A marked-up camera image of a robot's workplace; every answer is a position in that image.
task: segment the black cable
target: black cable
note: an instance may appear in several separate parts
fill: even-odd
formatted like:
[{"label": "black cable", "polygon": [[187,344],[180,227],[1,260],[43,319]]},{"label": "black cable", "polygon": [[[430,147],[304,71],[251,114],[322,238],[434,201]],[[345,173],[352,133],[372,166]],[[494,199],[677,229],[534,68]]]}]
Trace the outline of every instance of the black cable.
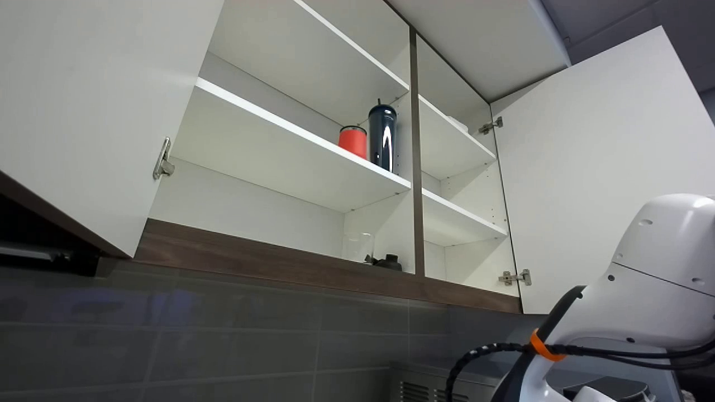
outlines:
[{"label": "black cable", "polygon": [[[454,384],[455,378],[463,373],[463,369],[483,357],[483,355],[492,355],[492,352],[502,352],[502,351],[526,351],[532,348],[529,344],[485,344],[477,348],[466,351],[448,371],[447,375],[447,402],[450,402],[450,392],[454,392]],[[689,371],[689,369],[701,369],[701,367],[711,367],[715,361],[715,355],[706,355],[706,359],[699,361],[689,361],[689,363],[649,363],[649,361],[640,361],[640,359],[678,359],[678,357],[696,357],[701,352],[707,352],[715,348],[715,340],[707,344],[701,344],[696,348],[688,348],[688,351],[665,351],[665,352],[630,352],[630,351],[607,351],[607,348],[586,348],[586,346],[574,346],[574,344],[546,344],[546,348],[556,355],[580,355],[580,357],[601,357],[601,359],[611,359],[611,361],[620,361],[620,363],[630,363],[630,367],[642,367],[642,369],[657,369],[657,371]]]}]

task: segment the white shelf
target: white shelf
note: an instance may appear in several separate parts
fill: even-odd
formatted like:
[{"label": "white shelf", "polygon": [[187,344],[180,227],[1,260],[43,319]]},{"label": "white shelf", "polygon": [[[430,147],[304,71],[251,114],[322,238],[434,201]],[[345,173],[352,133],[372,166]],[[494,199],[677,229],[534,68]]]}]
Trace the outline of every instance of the white shelf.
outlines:
[{"label": "white shelf", "polygon": [[408,181],[202,77],[197,81],[171,154],[336,212],[410,188]]},{"label": "white shelf", "polygon": [[425,238],[437,246],[463,246],[494,237],[506,237],[506,233],[489,221],[472,215],[464,208],[448,204],[447,199],[421,189],[425,201]]},{"label": "white shelf", "polygon": [[340,124],[407,94],[403,81],[301,0],[225,3],[209,51]]},{"label": "white shelf", "polygon": [[495,156],[420,95],[421,169],[434,178],[455,177]]}]

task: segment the gray tile wall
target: gray tile wall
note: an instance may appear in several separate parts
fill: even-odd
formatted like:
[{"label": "gray tile wall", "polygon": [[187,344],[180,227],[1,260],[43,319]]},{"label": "gray tile wall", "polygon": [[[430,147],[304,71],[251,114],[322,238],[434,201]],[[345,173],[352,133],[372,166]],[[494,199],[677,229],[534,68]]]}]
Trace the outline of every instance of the gray tile wall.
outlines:
[{"label": "gray tile wall", "polygon": [[0,268],[0,402],[384,402],[391,359],[448,352],[439,306]]}]

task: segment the red cup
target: red cup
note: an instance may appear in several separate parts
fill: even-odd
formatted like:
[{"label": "red cup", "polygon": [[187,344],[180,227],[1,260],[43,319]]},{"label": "red cup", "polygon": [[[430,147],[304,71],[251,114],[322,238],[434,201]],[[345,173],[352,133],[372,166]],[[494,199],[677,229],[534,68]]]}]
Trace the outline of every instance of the red cup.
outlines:
[{"label": "red cup", "polygon": [[336,145],[345,151],[358,154],[359,158],[365,158],[365,131],[359,124],[344,124],[340,130]]}]

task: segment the cabinet door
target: cabinet door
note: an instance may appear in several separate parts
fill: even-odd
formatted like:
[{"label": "cabinet door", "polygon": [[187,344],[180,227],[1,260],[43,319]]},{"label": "cabinet door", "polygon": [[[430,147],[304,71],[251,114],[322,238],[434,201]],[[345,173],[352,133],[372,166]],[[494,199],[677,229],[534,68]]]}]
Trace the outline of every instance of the cabinet door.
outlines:
[{"label": "cabinet door", "polygon": [[134,255],[221,4],[0,3],[0,169]]},{"label": "cabinet door", "polygon": [[502,112],[502,162],[524,312],[601,274],[651,197],[715,197],[715,130],[660,29],[565,68]]}]

